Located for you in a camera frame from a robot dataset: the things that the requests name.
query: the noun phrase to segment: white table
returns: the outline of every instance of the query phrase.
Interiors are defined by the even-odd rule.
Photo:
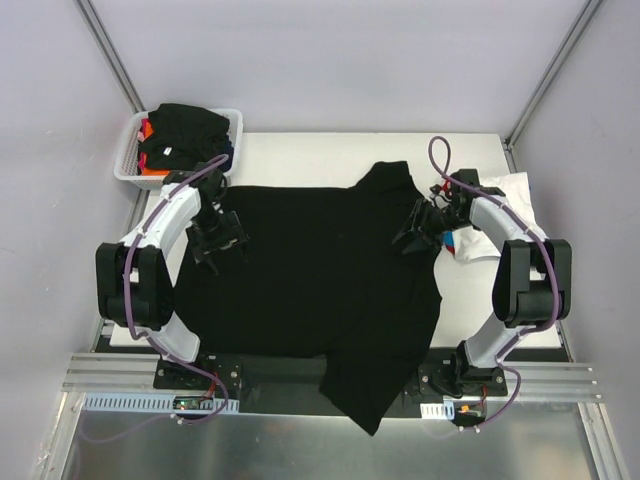
[[[481,176],[509,173],[498,135],[446,134],[451,144],[450,172],[476,168]],[[424,194],[438,182],[438,174],[427,159],[427,145],[433,134],[351,134],[351,133],[249,133],[243,136],[239,163],[231,178],[233,185],[272,187],[350,187],[380,161],[406,160],[416,187]],[[437,159],[444,165],[445,149],[439,144]],[[146,212],[155,205],[158,194],[149,196]],[[184,250],[182,234],[167,259],[175,281]],[[473,335],[492,310],[491,289],[497,259],[469,264],[456,261],[442,251],[435,262],[435,277],[442,296],[440,319],[432,347],[456,347]],[[114,327],[112,346],[131,346],[134,342],[125,328]],[[555,329],[530,335],[520,347],[558,348]]]

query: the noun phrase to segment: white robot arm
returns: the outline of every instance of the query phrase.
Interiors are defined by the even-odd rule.
[[[476,170],[459,170],[451,177],[483,194],[501,197],[500,201],[492,202],[452,185],[445,208],[428,199],[418,200],[394,243],[406,255],[439,251],[444,232],[472,225],[502,252],[492,292],[494,311],[475,335],[458,346],[449,365],[429,376],[429,385],[435,390],[459,397],[504,378],[499,367],[504,357],[523,334],[544,328],[553,317],[549,272],[530,233],[543,243],[553,266],[559,297],[557,319],[565,318],[571,307],[571,247],[565,240],[549,239],[539,228],[522,228],[502,208],[504,194],[496,188],[483,188]],[[432,188],[434,193],[440,190],[439,186]]]
[[[204,168],[207,164],[199,164],[196,171]],[[244,257],[248,240],[235,212],[223,213],[219,207],[227,185],[222,172],[213,169],[184,185],[193,173],[173,171],[167,175],[158,202],[163,206],[154,209],[119,243],[103,243],[96,252],[102,317],[130,327],[134,338],[148,337],[168,357],[188,363],[196,359],[200,339],[174,311],[173,285],[165,258],[186,228],[196,262],[206,263],[217,273],[211,254],[239,246]],[[132,248],[132,268],[127,272],[126,258]],[[126,288],[130,290],[129,299],[125,297]],[[128,306],[133,325],[127,323]]]

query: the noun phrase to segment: white plastic basket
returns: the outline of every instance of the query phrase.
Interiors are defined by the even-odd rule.
[[[233,108],[210,108],[209,110],[229,119],[229,140],[233,145],[233,165],[225,175],[230,177],[240,159],[242,113]],[[138,175],[138,132],[142,126],[142,119],[148,117],[149,112],[140,112],[136,113],[129,121],[120,138],[113,174],[118,180],[131,182],[143,190],[154,190],[162,187],[164,176]]]

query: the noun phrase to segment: black t-shirt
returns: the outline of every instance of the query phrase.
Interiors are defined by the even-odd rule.
[[[249,261],[190,250],[176,312],[205,351],[326,355],[320,390],[370,434],[424,359],[440,312],[435,253],[391,241],[417,198],[406,162],[377,163],[351,188],[231,187]]]

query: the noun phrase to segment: gray wall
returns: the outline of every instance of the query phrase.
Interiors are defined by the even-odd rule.
[[[148,109],[506,135],[584,0],[94,0]]]
[[[609,0],[516,145],[536,217],[574,249],[565,322],[640,478],[640,3]]]
[[[0,477],[21,480],[95,325],[95,248],[125,228],[131,111],[73,2],[0,2],[0,45]]]

